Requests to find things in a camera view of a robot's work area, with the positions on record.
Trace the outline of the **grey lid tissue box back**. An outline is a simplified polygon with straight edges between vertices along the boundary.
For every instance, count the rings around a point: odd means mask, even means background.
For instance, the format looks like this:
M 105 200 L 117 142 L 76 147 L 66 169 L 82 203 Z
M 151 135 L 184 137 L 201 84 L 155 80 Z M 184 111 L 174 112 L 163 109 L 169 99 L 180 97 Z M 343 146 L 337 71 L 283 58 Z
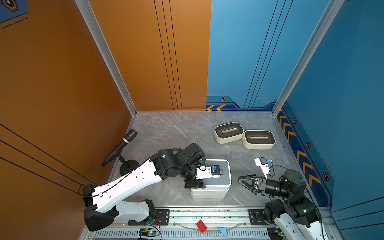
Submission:
M 191 190 L 191 196 L 225 197 L 228 191 L 229 188 L 225 190 L 194 189 Z

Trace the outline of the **grey lid tissue box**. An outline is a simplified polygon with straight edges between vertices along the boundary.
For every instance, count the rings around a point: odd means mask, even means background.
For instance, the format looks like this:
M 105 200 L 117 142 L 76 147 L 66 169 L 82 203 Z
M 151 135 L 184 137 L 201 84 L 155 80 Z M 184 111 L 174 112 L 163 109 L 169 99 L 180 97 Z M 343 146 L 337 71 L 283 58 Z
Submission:
M 191 190 L 191 196 L 225 197 L 228 191 L 229 188 L 225 190 L 194 189 Z
M 222 201 L 225 197 L 192 196 L 194 201 Z
M 227 160 L 207 159 L 202 165 L 219 165 L 224 172 L 224 174 L 219 178 L 203 179 L 206 189 L 225 190 L 230 188 L 232 184 L 232 176 L 230 164 Z

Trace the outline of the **grey lid tissue box front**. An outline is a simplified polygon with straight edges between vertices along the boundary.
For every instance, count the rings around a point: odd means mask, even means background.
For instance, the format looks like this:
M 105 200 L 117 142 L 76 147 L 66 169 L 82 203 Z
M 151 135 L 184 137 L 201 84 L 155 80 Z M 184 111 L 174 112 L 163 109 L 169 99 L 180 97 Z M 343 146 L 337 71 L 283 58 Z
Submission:
M 222 201 L 225 197 L 192 196 L 194 201 Z

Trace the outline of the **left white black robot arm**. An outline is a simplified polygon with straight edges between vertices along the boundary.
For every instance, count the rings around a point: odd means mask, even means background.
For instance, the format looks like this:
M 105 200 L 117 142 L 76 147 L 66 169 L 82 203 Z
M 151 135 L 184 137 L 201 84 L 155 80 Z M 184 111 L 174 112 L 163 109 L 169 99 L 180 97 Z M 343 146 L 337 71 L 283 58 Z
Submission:
M 125 199 L 145 187 L 176 176 L 184 179 L 186 189 L 203 187 L 204 183 L 197 179 L 197 174 L 205 160 L 204 151 L 195 143 L 185 149 L 162 149 L 137 169 L 113 182 L 102 186 L 84 186 L 82 197 L 88 230 L 102 230 L 116 220 L 152 222 L 157 214 L 151 200 L 131 203 L 125 202 Z

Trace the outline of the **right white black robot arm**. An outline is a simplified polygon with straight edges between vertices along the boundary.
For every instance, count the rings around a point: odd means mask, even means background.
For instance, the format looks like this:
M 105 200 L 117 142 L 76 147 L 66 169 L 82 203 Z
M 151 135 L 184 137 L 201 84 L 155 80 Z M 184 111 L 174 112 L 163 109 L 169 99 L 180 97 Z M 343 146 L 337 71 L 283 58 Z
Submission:
M 277 197 L 265 204 L 265 221 L 276 225 L 287 240 L 328 240 L 321 213 L 305 196 L 300 172 L 285 170 L 279 181 L 258 175 L 240 176 L 238 183 L 255 195 Z

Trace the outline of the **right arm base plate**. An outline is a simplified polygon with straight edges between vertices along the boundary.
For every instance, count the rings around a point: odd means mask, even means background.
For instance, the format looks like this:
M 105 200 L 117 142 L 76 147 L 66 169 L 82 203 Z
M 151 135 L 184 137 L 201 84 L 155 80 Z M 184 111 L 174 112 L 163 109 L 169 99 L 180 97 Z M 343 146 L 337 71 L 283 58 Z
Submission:
M 264 216 L 264 209 L 249 209 L 249 219 L 251 226 L 266 226 L 266 218 Z

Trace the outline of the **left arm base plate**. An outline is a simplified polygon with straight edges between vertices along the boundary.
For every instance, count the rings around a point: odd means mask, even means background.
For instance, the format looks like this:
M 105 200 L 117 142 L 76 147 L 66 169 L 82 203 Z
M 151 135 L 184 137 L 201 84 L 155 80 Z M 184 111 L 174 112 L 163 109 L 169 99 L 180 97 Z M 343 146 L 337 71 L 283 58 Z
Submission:
M 155 213 L 150 214 L 148 218 L 141 222 L 129 221 L 129 226 L 167 226 L 170 219 L 169 209 L 156 209 Z

